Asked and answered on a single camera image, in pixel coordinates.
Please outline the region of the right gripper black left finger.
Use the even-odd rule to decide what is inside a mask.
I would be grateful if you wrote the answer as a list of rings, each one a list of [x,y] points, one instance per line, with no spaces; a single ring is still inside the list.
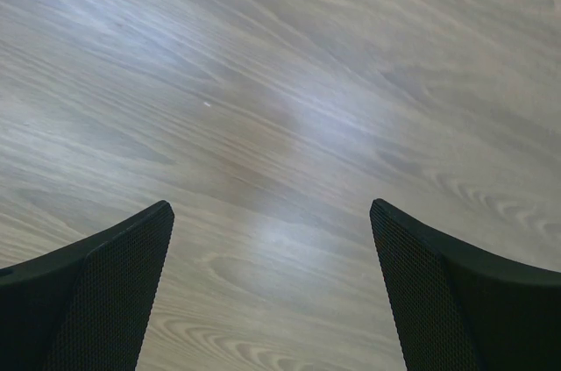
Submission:
[[[174,226],[159,201],[1,270],[3,370],[133,370]]]

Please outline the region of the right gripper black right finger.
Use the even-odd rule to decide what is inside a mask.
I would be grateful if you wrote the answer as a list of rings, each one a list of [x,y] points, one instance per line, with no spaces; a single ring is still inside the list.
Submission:
[[[408,370],[558,370],[560,274],[376,199],[373,239]]]

